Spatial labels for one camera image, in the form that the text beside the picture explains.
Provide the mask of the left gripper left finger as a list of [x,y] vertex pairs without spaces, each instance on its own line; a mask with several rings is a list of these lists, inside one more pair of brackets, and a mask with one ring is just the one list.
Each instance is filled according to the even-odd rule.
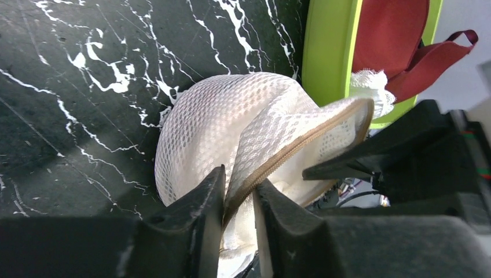
[[216,277],[225,168],[143,221],[1,220],[2,277]]

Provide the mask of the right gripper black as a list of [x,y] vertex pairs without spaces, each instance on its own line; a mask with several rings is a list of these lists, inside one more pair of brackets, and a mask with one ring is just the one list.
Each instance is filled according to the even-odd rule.
[[348,151],[302,171],[305,181],[357,178],[391,204],[456,195],[450,211],[490,232],[490,100],[442,113],[423,100]]

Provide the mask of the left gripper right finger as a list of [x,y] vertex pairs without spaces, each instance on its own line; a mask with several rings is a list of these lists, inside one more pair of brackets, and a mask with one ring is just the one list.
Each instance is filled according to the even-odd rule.
[[262,277],[490,276],[490,256],[456,217],[314,214],[269,181],[253,200]]

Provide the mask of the white mesh laundry bag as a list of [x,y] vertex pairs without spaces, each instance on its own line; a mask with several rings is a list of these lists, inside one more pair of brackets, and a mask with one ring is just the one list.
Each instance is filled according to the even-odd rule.
[[342,154],[361,143],[373,112],[370,98],[319,107],[296,80],[280,74],[209,77],[184,91],[162,122],[157,191],[169,206],[224,166],[220,254],[227,226],[258,184],[299,152]]

